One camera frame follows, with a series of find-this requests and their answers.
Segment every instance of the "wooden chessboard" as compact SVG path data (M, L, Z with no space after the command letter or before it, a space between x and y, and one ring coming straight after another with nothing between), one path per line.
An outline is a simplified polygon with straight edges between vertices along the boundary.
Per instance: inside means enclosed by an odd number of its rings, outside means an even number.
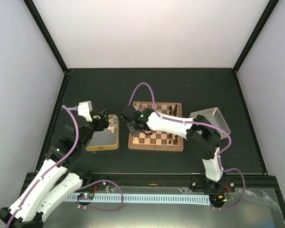
M145 108L152 108L152 102L141 102L134 101L133 106L136 106L140 111ZM156 102L155 108L158 112L173 115L174 107L177 105L176 116L182 117L181 103L161 103ZM152 135L146 135L139 133L138 135L132 136L129 134L129 149L136 150L151 150L151 151L178 151L181 152L184 149L184 142L182 137L177 137L175 140L174 134L169 134L162 131L152 131Z

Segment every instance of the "red wire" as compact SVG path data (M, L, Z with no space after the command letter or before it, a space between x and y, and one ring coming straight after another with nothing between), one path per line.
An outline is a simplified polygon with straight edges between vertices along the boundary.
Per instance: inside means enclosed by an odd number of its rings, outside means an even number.
M96 184L94 188L94 194L96 193L97 188L98 188L98 185Z
M232 194L232 196L234 196L233 192L230 191L230 189L228 188L228 186L226 184L224 184L224 187L227 189L228 192L230 192Z

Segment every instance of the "dark chess piece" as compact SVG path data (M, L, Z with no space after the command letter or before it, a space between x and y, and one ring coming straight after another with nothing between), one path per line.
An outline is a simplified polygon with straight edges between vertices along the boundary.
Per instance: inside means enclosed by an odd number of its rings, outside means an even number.
M177 104L176 104L176 105L175 105L175 107L174 107L173 115L174 115L174 116L176 116L176 115L177 115Z

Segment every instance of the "black table surface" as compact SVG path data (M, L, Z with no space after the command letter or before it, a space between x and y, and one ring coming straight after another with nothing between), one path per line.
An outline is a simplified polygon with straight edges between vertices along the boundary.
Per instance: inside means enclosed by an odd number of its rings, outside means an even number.
M74 107L90 100L95 112L108 108L110 114L119 116L136 85L146 82L152 87L156 102L181 103L183 117L218 107L232 138L231 147L221 157L223 167L236 167L243 173L262 173L256 141L235 77L229 68L70 69L62 104ZM148 88L141 86L133 100L151 101ZM85 122L83 117L75 116L78 124ZM51 144L59 139L67 123L72 125L70 117L60 110ZM89 167L93 173L205 173L202 160L192 153L186 141L183 152L145 151L130 150L128 138L126 122L120 119L118 149L84 151L76 162ZM227 139L222 140L221 148L227 143Z

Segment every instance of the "black frame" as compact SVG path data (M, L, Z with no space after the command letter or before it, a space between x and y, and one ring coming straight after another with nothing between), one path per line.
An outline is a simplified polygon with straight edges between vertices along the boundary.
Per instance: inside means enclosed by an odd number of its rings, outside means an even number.
M46 42L48 43L50 49L52 50L57 62L59 63L62 71L64 72L64 78L61 84L61 88L59 90L59 94L55 103L55 107L54 107L54 111L52 113L51 119L50 119L50 123L47 129L47 133L41 148L41 152L40 152L40 156L37 162L37 166L35 168L36 172L38 171L38 167L40 167L41 165L41 157L43 154L46 153L46 151L49 148L49 144L50 144L50 140L51 140L51 136L53 133L53 129L57 120L57 116L58 116L58 111L61 107L61 103L62 103L62 99L64 97L64 93L66 90L66 86L68 83L68 79L70 77L70 74L68 73L69 69L67 68L57 46L55 45L45 23L43 22L43 19L41 17L41 15L39 14L33 0L24 0L28 10L30 11L33 19L35 20L37 26L39 27L42 35L44 36ZM241 65L243 64L243 62L245 61L245 58L247 57L247 55L249 54L249 51L251 50L254 42L256 41L257 37L259 36L260 32L262 31L264 25L266 24L267 20L269 19L271 13L273 12L274 8L276 7L277 3L279 2L279 0L269 0L266 8L264 9L258 23L256 24L252 34L250 35L244 49L242 50L238 60L236 61L236 64L234 65L234 67L232 68L234 73L235 73L235 77L237 79L237 83L238 86L239 85L239 81L238 81L238 77L237 77L237 72L240 69ZM245 104L245 108L246 108L246 112L247 115L249 116L249 112L246 106L246 102L244 99L243 94L241 94L242 96L242 102ZM278 203L280 205L280 208L282 210L283 213L283 217L285 220L285 201L283 199L281 190L279 188L278 182L276 180L276 177L274 176L268 176L267 175L267 169L266 169L266 165L259 147L259 144L257 142L257 137L251 122L251 118L249 118L250 121L250 127L252 129L252 132L254 134L254 138L256 141L256 145L257 145L257 149L259 151L259 156L261 158L260 160L260 164L261 166L264 168L265 173L263 173L263 175L245 175L245 180L246 180L246 186L248 188L273 188L275 190L277 199L278 199ZM21 193L28 187L28 185L30 184L30 182L34 179L34 177L36 176L36 173L28 173L25 179L25 182L23 184L22 187L22 191ZM226 175L226 177L228 177L228 180L232 180L232 182L235 184L235 186L237 187L242 187L243 183L242 183L242 179L239 175L236 174L229 174ZM153 184L157 184L158 186L162 186L165 185L166 187L191 187L192 186L192 182L193 180L196 179L203 179L204 176L203 175L140 175L140 174L132 174L132 175L127 175L127 174L94 174L93 175L93 180L100 180L100 179L109 179L112 180L114 182L116 182L117 184L121 185L121 186L149 186L150 183Z
M25 178L24 184L21 189L22 194L25 189L29 186L29 184L33 181L35 178L36 173L31 172L27 173L27 176ZM61 181L64 180L66 177L66 174L64 174L58 181L57 184L59 184ZM283 218L285 221L285 201L283 198L283 195L281 193L279 184L277 182L277 179L275 176L268 176L268 175L244 175L246 187L247 188L258 188L258 189L264 189L264 188L270 188L274 189L280 209L283 214ZM205 176L200 174L192 174L192 175L144 175L144 174L93 174L92 181L98 181L98 180L110 180L118 184L119 186L123 187L149 187L150 184L152 184L152 187L185 187L192 189L192 183L198 182L198 181L204 181ZM239 175L236 174L228 174L224 177L226 183L233 182L234 186L237 188L243 187L243 181L242 178ZM106 185L99 185L99 190L104 190L107 185L111 185L110 183L107 183ZM93 191L94 187L91 186L90 188L87 188L85 190L81 190L78 192L87 192L87 191ZM205 194L213 194L212 192L205 192L202 191Z

